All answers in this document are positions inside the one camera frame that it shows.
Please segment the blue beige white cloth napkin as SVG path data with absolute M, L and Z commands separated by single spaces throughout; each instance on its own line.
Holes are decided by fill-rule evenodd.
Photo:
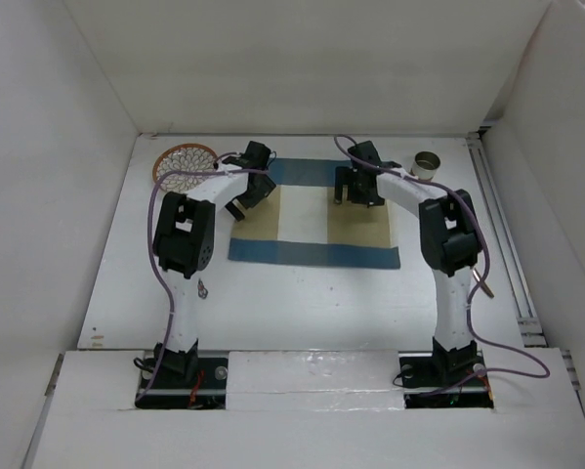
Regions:
M 281 158 L 270 166 L 275 189 L 233 225 L 228 259 L 270 265 L 397 270 L 397 215 L 388 203 L 367 208 L 334 202 L 344 160 Z

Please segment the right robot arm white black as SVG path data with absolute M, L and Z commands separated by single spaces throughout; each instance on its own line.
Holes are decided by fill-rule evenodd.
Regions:
M 382 161 L 370 141 L 338 149 L 351 165 L 336 169 L 334 201 L 373 207 L 388 200 L 416 216 L 421 253 L 434 276 L 437 322 L 432 352 L 400 356 L 395 383 L 440 389 L 460 382 L 481 361 L 468 326 L 472 270 L 482 251 L 470 195 L 421 181 L 399 164 Z

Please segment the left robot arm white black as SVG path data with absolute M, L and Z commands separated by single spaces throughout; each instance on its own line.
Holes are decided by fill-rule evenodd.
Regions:
M 187 388 L 198 379 L 197 300 L 200 273 L 213 258 L 216 217 L 236 203 L 252 208 L 275 189 L 272 150 L 251 141 L 243 152 L 204 161 L 192 153 L 155 176 L 147 210 L 148 258 L 169 300 L 162 341 L 154 347 L 147 387 Z

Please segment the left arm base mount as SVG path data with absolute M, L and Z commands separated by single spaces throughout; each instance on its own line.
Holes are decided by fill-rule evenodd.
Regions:
M 228 356 L 205 356 L 198 360 L 197 371 L 189 382 L 161 368 L 143 397 L 140 394 L 152 377 L 155 359 L 136 358 L 141 372 L 135 407 L 150 410 L 224 410 L 229 375 Z

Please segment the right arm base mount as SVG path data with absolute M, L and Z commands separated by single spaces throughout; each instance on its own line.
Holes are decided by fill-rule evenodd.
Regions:
M 403 355 L 393 385 L 403 392 L 406 409 L 494 408 L 487 378 L 476 374 L 482 357 L 442 376 L 430 355 Z

